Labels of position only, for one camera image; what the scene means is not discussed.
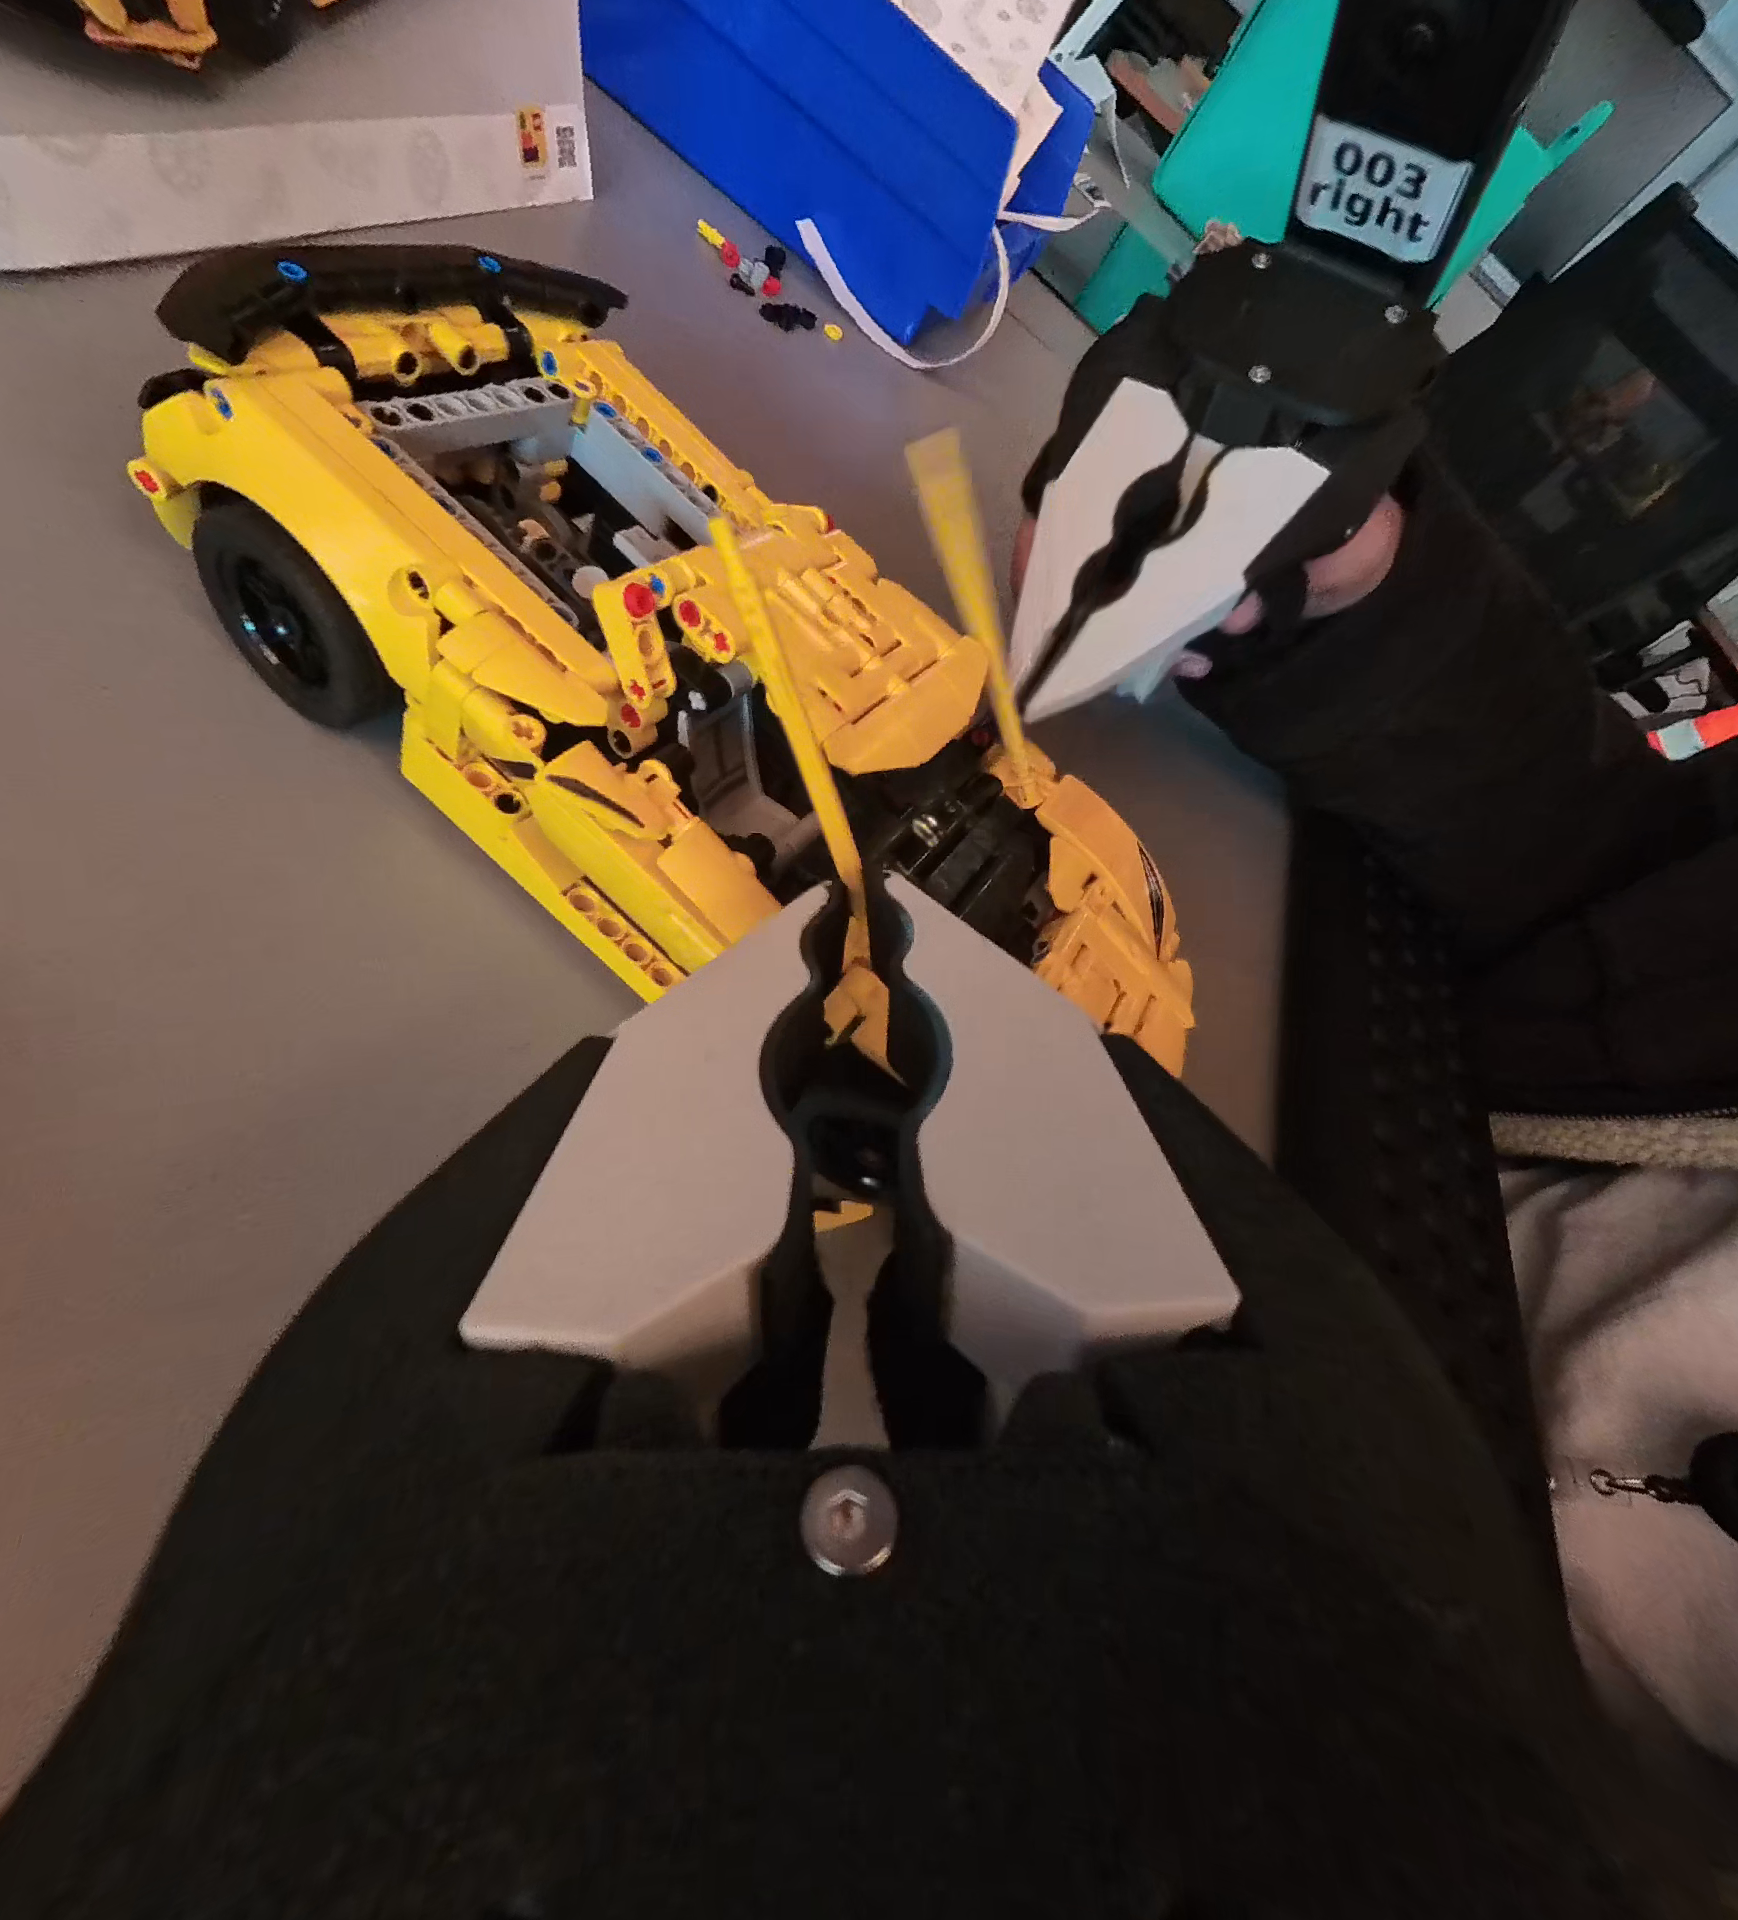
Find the person's right forearm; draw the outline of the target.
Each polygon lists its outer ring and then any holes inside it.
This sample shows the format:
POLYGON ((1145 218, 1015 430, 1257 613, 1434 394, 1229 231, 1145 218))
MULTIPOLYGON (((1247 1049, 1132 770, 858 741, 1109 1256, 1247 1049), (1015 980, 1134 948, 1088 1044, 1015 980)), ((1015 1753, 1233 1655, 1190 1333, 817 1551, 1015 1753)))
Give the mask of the person's right forearm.
POLYGON ((1339 613, 1178 689, 1434 911, 1498 1117, 1738 1117, 1738 741, 1651 749, 1429 459, 1393 521, 1339 613))

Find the white car instruction booklet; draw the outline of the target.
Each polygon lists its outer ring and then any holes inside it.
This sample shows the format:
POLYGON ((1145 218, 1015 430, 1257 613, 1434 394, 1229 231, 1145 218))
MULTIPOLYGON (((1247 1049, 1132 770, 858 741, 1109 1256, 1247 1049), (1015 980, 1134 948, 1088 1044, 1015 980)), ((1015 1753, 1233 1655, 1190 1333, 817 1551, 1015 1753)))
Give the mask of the white car instruction booklet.
POLYGON ((0 3, 0 272, 590 196, 577 3, 332 3, 200 68, 0 3))

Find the pile of small loose bricks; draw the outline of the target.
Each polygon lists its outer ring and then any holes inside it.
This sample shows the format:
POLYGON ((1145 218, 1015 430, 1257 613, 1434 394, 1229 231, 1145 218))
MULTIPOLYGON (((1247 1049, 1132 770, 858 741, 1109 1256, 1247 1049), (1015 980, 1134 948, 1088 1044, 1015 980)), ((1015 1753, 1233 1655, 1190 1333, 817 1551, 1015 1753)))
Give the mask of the pile of small loose bricks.
POLYGON ((719 257, 727 284, 759 303, 760 322, 784 336, 819 336, 842 341, 842 322, 819 321, 806 303, 784 295, 784 245, 768 244, 760 253, 742 253, 714 223, 696 218, 701 244, 719 257))

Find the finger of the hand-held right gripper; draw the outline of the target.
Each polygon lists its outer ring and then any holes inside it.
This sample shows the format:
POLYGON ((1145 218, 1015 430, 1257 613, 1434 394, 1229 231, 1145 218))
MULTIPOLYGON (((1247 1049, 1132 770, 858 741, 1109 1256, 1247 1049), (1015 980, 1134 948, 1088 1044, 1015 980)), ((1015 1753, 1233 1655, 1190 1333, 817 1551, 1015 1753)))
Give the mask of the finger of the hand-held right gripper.
POLYGON ((1083 706, 1154 684, 1190 644, 1190 588, 1160 580, 1193 430, 1174 395, 1123 378, 1045 476, 1015 586, 1006 673, 1018 706, 1083 706))
POLYGON ((1247 602, 1247 568, 1324 493, 1330 468, 1292 445, 1184 450, 1181 530, 1114 535, 1111 512, 1049 505, 1022 597, 1022 716, 1148 700, 1196 638, 1247 602))

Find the teal plastic bin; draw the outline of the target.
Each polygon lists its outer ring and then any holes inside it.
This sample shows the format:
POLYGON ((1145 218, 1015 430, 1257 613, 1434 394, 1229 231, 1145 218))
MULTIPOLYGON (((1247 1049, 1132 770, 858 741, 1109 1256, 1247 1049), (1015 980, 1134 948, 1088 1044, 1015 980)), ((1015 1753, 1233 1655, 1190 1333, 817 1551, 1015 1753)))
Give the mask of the teal plastic bin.
POLYGON ((1181 244, 1123 214, 1072 295, 1102 336, 1222 244, 1346 245, 1442 307, 1615 104, 1537 137, 1523 118, 1571 3, 1260 3, 1145 173, 1181 244))

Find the person's black fleece-lined jacket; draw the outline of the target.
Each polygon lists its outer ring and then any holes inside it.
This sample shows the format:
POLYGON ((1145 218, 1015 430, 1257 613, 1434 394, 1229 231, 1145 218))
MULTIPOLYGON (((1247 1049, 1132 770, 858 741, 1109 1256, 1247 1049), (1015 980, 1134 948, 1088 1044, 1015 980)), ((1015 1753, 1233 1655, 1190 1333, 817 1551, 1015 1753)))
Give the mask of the person's black fleece-lined jacket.
POLYGON ((1466 992, 1561 1580, 1605 1701, 1738 1771, 1738 858, 1550 915, 1466 992))

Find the black perforated chair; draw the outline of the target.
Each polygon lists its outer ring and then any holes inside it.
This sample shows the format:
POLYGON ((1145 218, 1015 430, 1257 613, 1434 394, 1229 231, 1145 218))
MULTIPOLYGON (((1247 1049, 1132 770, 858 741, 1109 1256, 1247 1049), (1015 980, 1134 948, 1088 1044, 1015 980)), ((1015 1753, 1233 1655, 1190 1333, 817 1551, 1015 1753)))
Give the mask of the black perforated chair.
POLYGON ((1498 1170, 1442 920, 1324 811, 1296 811, 1283 893, 1273 1163, 1373 1266, 1555 1547, 1498 1170))

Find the grey desk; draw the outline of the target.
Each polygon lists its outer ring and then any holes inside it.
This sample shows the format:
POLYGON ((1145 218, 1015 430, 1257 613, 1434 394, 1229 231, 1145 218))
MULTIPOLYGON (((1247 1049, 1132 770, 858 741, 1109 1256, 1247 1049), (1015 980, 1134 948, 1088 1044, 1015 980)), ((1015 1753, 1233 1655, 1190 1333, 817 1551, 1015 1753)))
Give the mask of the grey desk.
MULTIPOLYGON (((904 445, 958 427, 997 566, 1088 331, 1043 282, 924 378, 764 331, 729 218, 590 83, 594 204, 417 227, 569 263, 768 493, 945 607, 904 445)), ((99 1661, 181 1484, 324 1274, 629 992, 397 770, 288 716, 128 484, 167 267, 0 277, 0 1807, 99 1661)), ((1196 974, 1184 1083, 1278 1134, 1289 822, 1181 706, 1040 734, 1154 847, 1196 974)))

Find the blue plastic bin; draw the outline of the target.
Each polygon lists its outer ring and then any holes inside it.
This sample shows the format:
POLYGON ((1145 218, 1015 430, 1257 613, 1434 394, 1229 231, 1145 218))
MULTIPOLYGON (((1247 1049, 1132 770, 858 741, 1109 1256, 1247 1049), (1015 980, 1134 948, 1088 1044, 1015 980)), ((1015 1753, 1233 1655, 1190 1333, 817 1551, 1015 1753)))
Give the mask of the blue plastic bin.
POLYGON ((890 359, 984 307, 1070 213, 1097 118, 1045 63, 1022 132, 901 3, 579 3, 586 72, 829 289, 890 359))

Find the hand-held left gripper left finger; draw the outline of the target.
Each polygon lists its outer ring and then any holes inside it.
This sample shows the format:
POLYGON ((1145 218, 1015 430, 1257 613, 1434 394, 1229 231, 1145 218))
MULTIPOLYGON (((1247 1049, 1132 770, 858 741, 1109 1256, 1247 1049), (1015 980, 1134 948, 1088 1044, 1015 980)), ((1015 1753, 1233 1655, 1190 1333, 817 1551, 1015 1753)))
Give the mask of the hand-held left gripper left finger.
POLYGON ((723 1443, 817 1443, 833 1299, 760 1044, 826 906, 806 888, 615 1027, 456 1319, 470 1351, 654 1372, 723 1443))

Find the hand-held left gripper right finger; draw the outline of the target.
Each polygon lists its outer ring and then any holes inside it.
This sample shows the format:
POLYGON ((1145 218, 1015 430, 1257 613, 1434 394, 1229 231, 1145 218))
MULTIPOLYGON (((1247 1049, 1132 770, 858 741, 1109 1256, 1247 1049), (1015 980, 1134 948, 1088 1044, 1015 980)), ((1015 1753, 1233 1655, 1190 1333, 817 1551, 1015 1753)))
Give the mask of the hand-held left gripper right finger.
POLYGON ((1242 1294, 1097 1022, 910 880, 904 980, 945 1070, 869 1299, 893 1447, 977 1447, 1045 1372, 1229 1326, 1242 1294))

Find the person's right hand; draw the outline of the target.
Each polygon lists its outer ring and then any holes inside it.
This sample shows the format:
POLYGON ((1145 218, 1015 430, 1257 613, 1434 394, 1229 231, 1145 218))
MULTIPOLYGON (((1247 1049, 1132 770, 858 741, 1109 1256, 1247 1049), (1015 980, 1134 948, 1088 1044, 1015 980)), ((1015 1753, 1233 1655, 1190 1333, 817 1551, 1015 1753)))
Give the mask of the person's right hand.
POLYGON ((1237 638, 1248 630, 1292 635, 1370 602, 1401 554, 1402 525, 1402 505, 1383 493, 1343 548, 1304 562, 1300 568, 1279 568, 1264 580, 1264 588, 1247 594, 1210 635, 1174 661, 1174 681, 1205 681, 1214 668, 1214 638, 1237 638))

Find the yellow toy brick car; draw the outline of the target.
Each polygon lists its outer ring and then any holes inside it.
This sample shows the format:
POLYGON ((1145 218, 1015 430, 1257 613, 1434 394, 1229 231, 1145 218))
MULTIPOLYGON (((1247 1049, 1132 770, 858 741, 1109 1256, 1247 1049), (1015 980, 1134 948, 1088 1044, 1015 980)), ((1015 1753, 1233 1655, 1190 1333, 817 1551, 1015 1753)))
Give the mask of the yellow toy brick car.
POLYGON ((768 496, 605 322, 627 295, 482 245, 240 245, 158 321, 130 481, 306 723, 404 716, 404 776, 654 1001, 833 880, 713 552, 760 586, 861 862, 1181 1072, 1193 966, 1140 831, 1027 741, 981 644, 768 496))

